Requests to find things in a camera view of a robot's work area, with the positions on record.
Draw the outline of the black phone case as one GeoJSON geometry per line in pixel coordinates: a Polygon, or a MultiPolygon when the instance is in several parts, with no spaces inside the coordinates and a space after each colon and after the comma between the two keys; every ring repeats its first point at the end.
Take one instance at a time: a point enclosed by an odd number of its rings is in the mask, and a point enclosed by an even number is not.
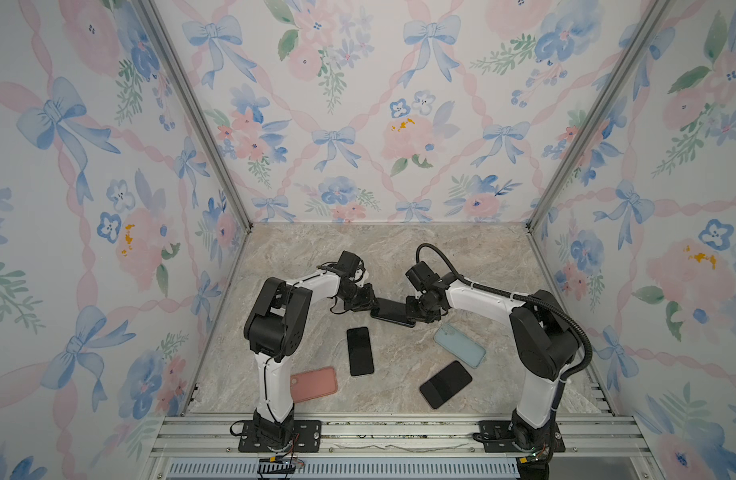
{"type": "Polygon", "coordinates": [[[407,306],[404,302],[378,298],[370,310],[370,316],[384,322],[414,328],[416,322],[409,318],[407,306]]]}

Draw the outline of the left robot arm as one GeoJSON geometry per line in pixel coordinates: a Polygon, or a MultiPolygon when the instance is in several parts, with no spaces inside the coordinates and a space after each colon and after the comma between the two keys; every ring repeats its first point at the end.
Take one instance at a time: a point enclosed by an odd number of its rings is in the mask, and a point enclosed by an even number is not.
{"type": "Polygon", "coordinates": [[[295,280],[270,277],[262,285],[244,327],[257,366],[259,395],[251,434],[274,449],[293,441],[294,401],[290,358],[300,346],[312,304],[325,299],[347,311],[367,311],[376,304],[360,259],[328,262],[295,280]]]}

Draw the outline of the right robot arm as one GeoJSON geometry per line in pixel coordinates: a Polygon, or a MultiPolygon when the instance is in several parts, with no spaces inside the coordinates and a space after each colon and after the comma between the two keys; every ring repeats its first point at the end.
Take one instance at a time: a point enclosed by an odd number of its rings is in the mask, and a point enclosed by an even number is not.
{"type": "Polygon", "coordinates": [[[507,292],[448,275],[419,288],[405,303],[413,323],[432,323],[444,312],[463,310],[511,327],[524,368],[511,437],[520,450],[551,457],[559,440],[557,411],[567,381],[592,360],[589,338],[555,297],[545,290],[507,292]]]}

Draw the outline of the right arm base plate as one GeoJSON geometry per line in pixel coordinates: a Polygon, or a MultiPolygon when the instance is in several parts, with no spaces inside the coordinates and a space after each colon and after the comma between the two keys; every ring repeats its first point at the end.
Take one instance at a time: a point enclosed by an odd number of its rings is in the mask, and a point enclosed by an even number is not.
{"type": "Polygon", "coordinates": [[[566,451],[565,443],[555,421],[533,429],[522,420],[483,420],[472,439],[483,445],[487,453],[514,453],[523,456],[545,455],[550,447],[553,453],[566,451]]]}

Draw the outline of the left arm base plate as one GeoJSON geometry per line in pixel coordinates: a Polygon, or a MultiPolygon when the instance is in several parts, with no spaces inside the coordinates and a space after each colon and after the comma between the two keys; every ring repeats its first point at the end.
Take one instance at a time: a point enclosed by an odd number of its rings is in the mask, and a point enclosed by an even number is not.
{"type": "Polygon", "coordinates": [[[283,424],[260,418],[241,421],[242,430],[230,433],[238,438],[237,450],[241,453],[317,453],[322,439],[322,422],[319,420],[292,420],[283,424]]]}

